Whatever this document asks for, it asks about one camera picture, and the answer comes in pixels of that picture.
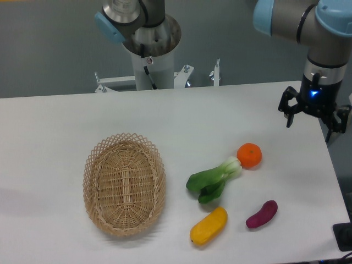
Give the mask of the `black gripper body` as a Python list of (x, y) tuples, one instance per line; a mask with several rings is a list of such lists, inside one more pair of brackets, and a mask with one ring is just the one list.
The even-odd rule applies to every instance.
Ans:
[(330, 116), (337, 106), (336, 98), (341, 81), (335, 84), (321, 84), (316, 73), (312, 80), (302, 78), (297, 103), (300, 109), (311, 116)]

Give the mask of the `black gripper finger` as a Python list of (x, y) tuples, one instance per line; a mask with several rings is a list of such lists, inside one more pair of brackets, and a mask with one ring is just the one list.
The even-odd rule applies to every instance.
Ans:
[[(289, 102), (292, 101), (293, 99), (296, 100), (296, 103), (294, 105), (290, 106)], [(282, 112), (284, 114), (284, 116), (286, 117), (286, 119), (287, 119), (286, 127), (287, 128), (291, 127), (293, 120), (294, 120), (294, 116), (303, 111), (303, 107), (301, 105), (300, 94), (292, 86), (288, 86), (284, 90), (282, 97), (280, 99), (278, 110), (280, 112)]]
[(333, 133), (344, 134), (349, 124), (350, 117), (350, 104), (335, 106), (328, 112), (322, 112), (320, 115), (320, 119), (328, 128), (327, 135), (325, 136), (325, 142), (329, 142)]

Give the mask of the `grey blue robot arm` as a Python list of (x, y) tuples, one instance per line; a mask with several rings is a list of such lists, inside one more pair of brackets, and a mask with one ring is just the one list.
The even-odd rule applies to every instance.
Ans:
[[(138, 90), (185, 87), (192, 68), (174, 73), (181, 29), (164, 1), (104, 1), (95, 22), (130, 53)], [(322, 120), (329, 134), (344, 133), (351, 105), (336, 98), (351, 54), (351, 1), (258, 1), (253, 25), (309, 48), (300, 90), (286, 88), (278, 106), (287, 126), (303, 112)]]

